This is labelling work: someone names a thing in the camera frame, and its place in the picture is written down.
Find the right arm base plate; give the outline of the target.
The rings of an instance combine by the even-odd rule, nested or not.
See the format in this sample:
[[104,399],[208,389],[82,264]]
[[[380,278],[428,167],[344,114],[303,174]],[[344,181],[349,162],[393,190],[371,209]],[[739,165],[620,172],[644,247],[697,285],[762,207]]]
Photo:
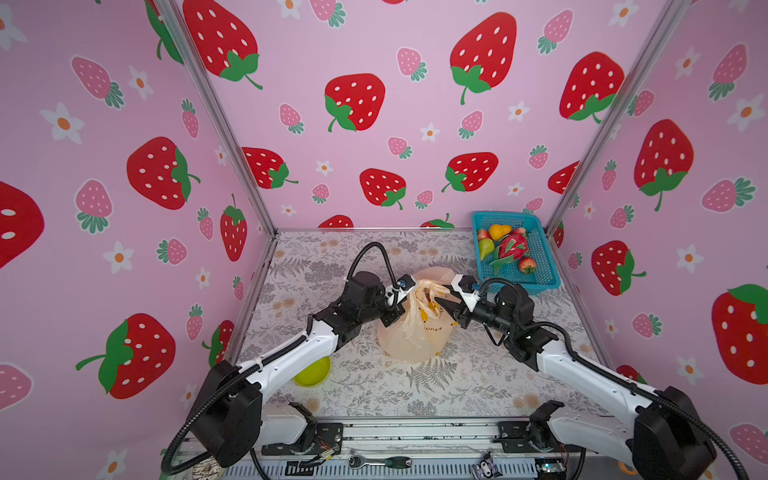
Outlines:
[[493,443],[500,444],[505,453],[579,453],[581,448],[563,444],[540,423],[504,421],[498,424],[499,435]]

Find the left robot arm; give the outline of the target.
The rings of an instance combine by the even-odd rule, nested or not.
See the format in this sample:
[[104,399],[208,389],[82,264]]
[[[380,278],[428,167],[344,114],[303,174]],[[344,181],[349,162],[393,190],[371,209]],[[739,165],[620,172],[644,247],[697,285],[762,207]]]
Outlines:
[[406,274],[386,288],[377,275],[358,272],[346,280],[338,299],[308,316],[303,332],[255,360],[213,367],[162,457],[161,473],[176,475],[209,458],[222,467],[237,463],[256,446],[262,410],[276,391],[355,339],[364,324],[396,321],[416,285]]

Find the translucent beige plastic bag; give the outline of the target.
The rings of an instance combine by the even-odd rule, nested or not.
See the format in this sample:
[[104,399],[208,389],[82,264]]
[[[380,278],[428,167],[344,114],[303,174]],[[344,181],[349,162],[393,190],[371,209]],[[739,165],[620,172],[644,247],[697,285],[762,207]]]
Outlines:
[[377,327],[378,343],[388,356],[419,363],[442,352],[458,323],[437,299],[456,303],[448,288],[454,276],[445,267],[429,267],[413,276],[416,287],[402,304],[405,313],[389,327]]

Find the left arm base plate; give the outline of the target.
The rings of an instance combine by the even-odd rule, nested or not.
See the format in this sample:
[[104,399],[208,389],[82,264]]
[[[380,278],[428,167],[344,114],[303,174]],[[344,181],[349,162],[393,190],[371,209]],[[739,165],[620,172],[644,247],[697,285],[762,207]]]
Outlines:
[[293,444],[270,444],[261,447],[264,456],[315,456],[327,450],[338,453],[343,443],[344,424],[322,422],[310,425]]

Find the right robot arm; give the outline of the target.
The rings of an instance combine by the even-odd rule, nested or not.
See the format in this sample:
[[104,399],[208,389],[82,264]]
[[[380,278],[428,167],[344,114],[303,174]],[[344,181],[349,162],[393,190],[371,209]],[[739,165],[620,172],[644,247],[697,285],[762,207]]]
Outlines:
[[723,455],[739,479],[749,474],[736,453],[699,417],[691,399],[619,375],[578,354],[563,327],[533,318],[534,302],[519,284],[457,275],[452,300],[439,304],[462,328],[476,322],[516,361],[580,391],[607,411],[580,417],[550,401],[531,415],[533,442],[550,440],[625,463],[644,479],[698,479]]

